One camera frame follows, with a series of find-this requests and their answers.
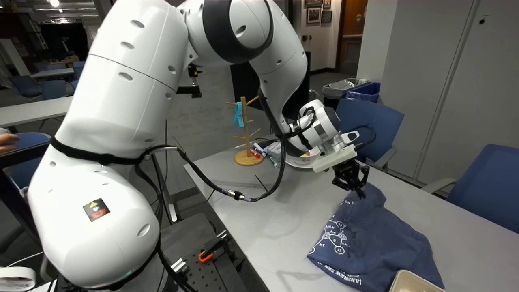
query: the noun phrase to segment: ceiling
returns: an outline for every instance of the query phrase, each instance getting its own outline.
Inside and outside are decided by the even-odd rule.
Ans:
[[[94,0],[0,0],[11,2],[13,11],[29,13],[40,23],[58,20],[96,20],[99,18]]]

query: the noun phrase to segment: black cable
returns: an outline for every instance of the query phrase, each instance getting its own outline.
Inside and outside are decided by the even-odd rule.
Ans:
[[[154,169],[156,169],[156,177],[157,177],[159,191],[160,191],[160,193],[157,193],[157,200],[160,201],[165,216],[167,216],[169,219],[172,219],[170,214],[169,214],[167,203],[165,203],[165,200],[164,200],[164,191],[165,191],[165,185],[164,185],[164,183],[165,183],[165,182],[162,182],[162,179],[160,179],[159,164],[157,164],[156,161],[154,161]]]
[[[151,177],[141,169],[141,166],[139,164],[134,164],[133,166],[133,170],[134,170],[134,174],[136,175],[139,175],[154,191],[156,191],[156,195],[159,196],[159,188],[157,188],[157,185],[151,180]]]
[[[188,154],[186,154],[183,149],[177,148],[177,153],[180,154],[180,157],[182,157],[185,162],[190,164],[190,167],[194,170],[194,174],[196,174],[206,185],[209,185],[211,188],[214,188],[216,191],[219,191],[219,193],[222,193],[222,195],[225,195],[225,196],[240,200],[240,195],[242,195],[242,193],[238,193],[238,191],[237,191],[237,193],[235,193],[235,191],[229,191],[229,190],[224,190],[224,188],[217,187],[212,180],[209,180],[209,179],[204,175],[203,170],[198,169],[198,166],[188,157]]]
[[[267,104],[266,104],[266,97],[264,97],[261,93],[259,93],[258,96],[259,96],[261,106],[263,106],[267,118],[271,120],[271,125],[274,127],[274,130],[276,130],[277,133],[280,133],[280,128],[279,128],[279,125],[276,123],[276,118],[274,118],[271,109],[269,109]],[[313,110],[313,122],[314,122],[314,120],[316,120],[314,109],[310,107],[310,109],[306,109],[306,110]],[[282,138],[280,138],[280,166],[279,166],[279,172],[277,172],[277,179],[276,179],[274,185],[272,185],[266,193],[263,193],[263,195],[259,195],[259,196],[254,196],[254,198],[246,198],[242,191],[237,191],[237,190],[230,191],[230,190],[224,190],[224,188],[217,187],[211,179],[207,179],[207,177],[204,175],[204,172],[203,172],[201,169],[198,169],[198,166],[186,156],[186,153],[185,153],[183,149],[177,148],[177,151],[178,151],[180,157],[182,157],[185,162],[190,164],[190,167],[194,170],[194,174],[196,174],[206,185],[209,185],[211,188],[214,188],[216,191],[222,193],[224,196],[230,196],[230,198],[233,198],[233,200],[242,200],[242,201],[246,201],[246,203],[256,203],[256,201],[261,201],[261,200],[271,196],[271,195],[277,190],[277,187],[280,185],[280,180],[282,180],[282,175],[284,175],[284,170],[285,170],[285,154],[287,154],[287,153],[285,153],[285,146],[287,146],[287,143],[289,143],[287,138],[282,136]]]
[[[141,179],[156,191],[156,195],[157,195],[156,201],[159,201],[159,198],[160,198],[159,188],[157,188],[157,185],[151,180],[151,177],[146,175],[146,172],[141,169],[139,164],[134,164],[134,166],[133,166],[133,170],[134,170],[134,174],[136,174],[138,177],[141,177]]]
[[[165,118],[165,125],[164,125],[164,144],[169,144],[167,143],[167,118]],[[165,170],[164,170],[164,180],[167,182],[167,175],[169,175],[169,151],[164,153],[164,166],[165,166]]]
[[[212,188],[211,193],[209,193],[209,196],[207,196],[204,201],[201,201],[201,203],[209,203],[209,200],[212,198],[214,191],[216,191],[216,190]],[[198,208],[201,203],[196,203],[196,204],[188,206],[188,208],[182,208],[182,211],[185,213],[186,209]]]

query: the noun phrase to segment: black mount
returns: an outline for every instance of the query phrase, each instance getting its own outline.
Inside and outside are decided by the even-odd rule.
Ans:
[[[358,198],[366,198],[362,187],[366,185],[370,167],[357,162],[355,159],[334,166],[334,180],[332,183],[342,190],[357,191]]]

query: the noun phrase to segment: door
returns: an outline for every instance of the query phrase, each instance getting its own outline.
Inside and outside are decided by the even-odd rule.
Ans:
[[[366,5],[368,0],[345,0],[340,11],[336,68],[352,78],[357,76]]]

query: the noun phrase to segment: white table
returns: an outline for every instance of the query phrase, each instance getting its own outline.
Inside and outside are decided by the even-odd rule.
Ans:
[[[13,127],[61,117],[68,112],[71,96],[29,104],[0,107],[0,127]]]
[[[250,196],[274,182],[276,169],[238,167],[233,151],[198,161],[217,185]],[[204,196],[211,193],[185,167]],[[306,253],[345,196],[331,183],[332,172],[313,174],[287,167],[280,188],[250,204],[214,195],[209,203],[272,292],[352,290],[314,268]],[[444,286],[452,292],[516,292],[519,289],[519,235],[409,183],[371,169],[370,182],[387,198],[386,208],[428,237]]]
[[[39,80],[39,78],[57,78],[57,76],[68,76],[73,75],[73,68],[58,68],[58,70],[45,70],[45,71],[37,71],[31,75],[31,78]]]

